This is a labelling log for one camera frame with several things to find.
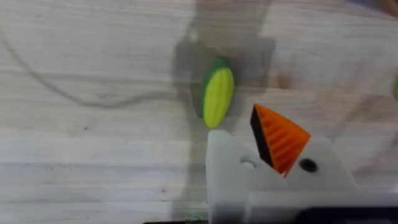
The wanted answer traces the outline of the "white orange left gripper right finger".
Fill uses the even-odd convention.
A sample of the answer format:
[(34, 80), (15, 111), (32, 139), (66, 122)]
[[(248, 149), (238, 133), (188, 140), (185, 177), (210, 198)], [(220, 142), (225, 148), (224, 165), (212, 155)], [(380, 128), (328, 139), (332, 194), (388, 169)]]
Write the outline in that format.
[(260, 158), (282, 176), (289, 190), (358, 190), (326, 138), (313, 137), (292, 120), (260, 104), (253, 105), (250, 125)]

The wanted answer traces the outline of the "bare white left gripper left finger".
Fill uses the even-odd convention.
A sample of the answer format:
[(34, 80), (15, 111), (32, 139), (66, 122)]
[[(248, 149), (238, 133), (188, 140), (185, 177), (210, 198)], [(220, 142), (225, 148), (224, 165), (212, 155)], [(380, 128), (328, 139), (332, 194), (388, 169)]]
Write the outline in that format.
[(206, 190), (210, 223), (243, 223), (247, 172), (256, 168), (253, 153), (229, 132), (212, 130), (206, 147)]

